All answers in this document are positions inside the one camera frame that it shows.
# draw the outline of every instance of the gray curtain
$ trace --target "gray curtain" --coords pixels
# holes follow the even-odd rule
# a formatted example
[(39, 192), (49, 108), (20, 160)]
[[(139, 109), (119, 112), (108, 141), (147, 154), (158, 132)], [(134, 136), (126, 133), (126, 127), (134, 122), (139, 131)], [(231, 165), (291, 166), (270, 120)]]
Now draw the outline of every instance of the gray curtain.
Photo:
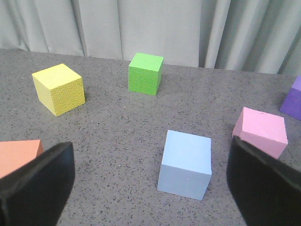
[(0, 48), (301, 74), (301, 0), (0, 0)]

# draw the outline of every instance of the speckled table surface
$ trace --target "speckled table surface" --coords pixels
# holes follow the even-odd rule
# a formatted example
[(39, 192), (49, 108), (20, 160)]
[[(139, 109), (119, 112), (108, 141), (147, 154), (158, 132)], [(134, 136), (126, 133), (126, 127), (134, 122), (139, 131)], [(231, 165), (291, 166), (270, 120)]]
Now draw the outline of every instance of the speckled table surface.
[[(301, 121), (278, 111), (294, 77), (165, 65), (158, 94), (127, 90), (129, 62), (0, 50), (1, 141), (72, 141), (76, 178), (59, 226), (245, 226), (226, 182), (231, 133), (243, 106), (285, 118), (280, 160), (301, 171)], [(65, 63), (87, 102), (55, 117), (32, 73)], [(212, 138), (202, 201), (157, 191), (168, 129)]]

